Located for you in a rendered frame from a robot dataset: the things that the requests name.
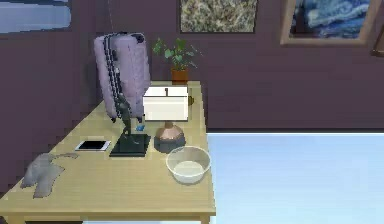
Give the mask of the white framed phone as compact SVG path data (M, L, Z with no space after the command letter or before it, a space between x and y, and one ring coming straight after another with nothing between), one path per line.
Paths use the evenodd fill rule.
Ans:
M85 140L79 143L76 151L105 151L110 145L106 140Z

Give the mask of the clear glass bowl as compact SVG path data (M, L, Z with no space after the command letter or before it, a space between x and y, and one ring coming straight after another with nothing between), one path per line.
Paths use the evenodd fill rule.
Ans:
M166 157L166 166L174 179L184 185L200 182L211 167L210 154L196 146L182 146Z

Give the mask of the window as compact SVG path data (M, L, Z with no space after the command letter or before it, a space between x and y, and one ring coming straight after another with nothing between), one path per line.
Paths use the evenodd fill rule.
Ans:
M0 0L0 34L67 28L69 0Z

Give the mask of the light wooden table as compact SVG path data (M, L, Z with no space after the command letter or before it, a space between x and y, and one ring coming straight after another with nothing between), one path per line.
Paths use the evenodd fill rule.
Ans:
M188 82L194 98L188 122L176 122L188 144L208 151L204 103L199 81ZM153 148L145 157L109 157L122 133L121 120L112 123L101 102L51 151L73 152L82 140L110 140L108 151L78 152L76 159L57 158L65 168L52 193L33 199L34 188L19 181L0 199L0 216L8 224L25 221L200 221L210 224L216 215L211 172L201 182L182 185L166 166L167 154Z

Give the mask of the grey crumpled cloth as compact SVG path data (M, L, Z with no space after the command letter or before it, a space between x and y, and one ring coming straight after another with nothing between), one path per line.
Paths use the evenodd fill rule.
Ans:
M44 198L51 194L55 180L65 170L64 167L53 163L55 159L69 157L76 159L77 153L50 154L42 153L38 155L27 167L21 188L36 186L33 198Z

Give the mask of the wooden framed blue painting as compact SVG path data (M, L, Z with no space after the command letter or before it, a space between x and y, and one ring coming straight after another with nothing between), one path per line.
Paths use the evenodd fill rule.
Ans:
M364 45L383 0L286 0L281 45Z

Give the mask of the green potted house plant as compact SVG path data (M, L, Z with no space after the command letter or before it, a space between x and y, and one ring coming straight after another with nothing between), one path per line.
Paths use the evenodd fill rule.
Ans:
M171 81L173 85L186 85L189 81L189 67L197 68L193 58L197 55L202 56L202 52L193 45L187 45L184 39L177 38L173 47L168 47L166 43L158 38L153 45L153 53L162 55L171 63Z

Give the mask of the frameless speckled wall picture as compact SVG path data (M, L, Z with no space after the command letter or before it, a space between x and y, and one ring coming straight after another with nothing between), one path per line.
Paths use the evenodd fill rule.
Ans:
M180 0L182 33L252 33L258 0Z

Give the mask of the white shade table lamp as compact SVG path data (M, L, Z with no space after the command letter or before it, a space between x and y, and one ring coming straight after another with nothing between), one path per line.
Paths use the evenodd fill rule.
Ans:
M163 121L164 126L157 129L154 148L161 153L186 144L184 132L176 121L188 120L188 88L186 86L150 86L144 96L146 121Z

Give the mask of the lilac suitcase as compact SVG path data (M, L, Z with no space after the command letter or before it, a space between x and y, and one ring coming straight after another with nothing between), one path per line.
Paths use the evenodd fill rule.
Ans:
M151 83L145 36L128 32L99 36L94 39L94 53L107 115L111 120L121 117L116 105L122 93L132 117L141 120L143 96Z

